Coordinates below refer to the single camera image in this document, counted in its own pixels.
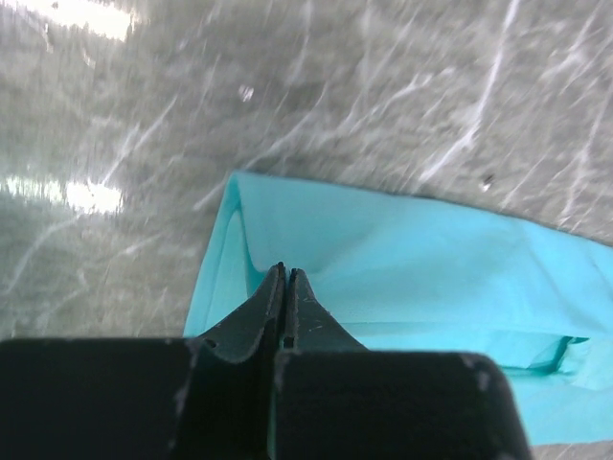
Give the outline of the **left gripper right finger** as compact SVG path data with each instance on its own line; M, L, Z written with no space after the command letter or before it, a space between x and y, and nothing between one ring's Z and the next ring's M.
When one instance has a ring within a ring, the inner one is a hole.
M290 275L275 358L279 459L527 459L510 386L486 356L375 352Z

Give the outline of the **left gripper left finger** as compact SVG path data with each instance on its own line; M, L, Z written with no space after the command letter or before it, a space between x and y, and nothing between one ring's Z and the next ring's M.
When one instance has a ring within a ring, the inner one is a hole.
M206 333L1 344L5 459L264 459L285 270Z

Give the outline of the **teal t shirt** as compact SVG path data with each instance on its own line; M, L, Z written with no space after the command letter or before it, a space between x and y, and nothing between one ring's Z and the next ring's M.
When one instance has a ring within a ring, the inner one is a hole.
M185 335L250 297L277 263L372 350L484 354L535 445L612 437L612 250L434 199L233 173Z

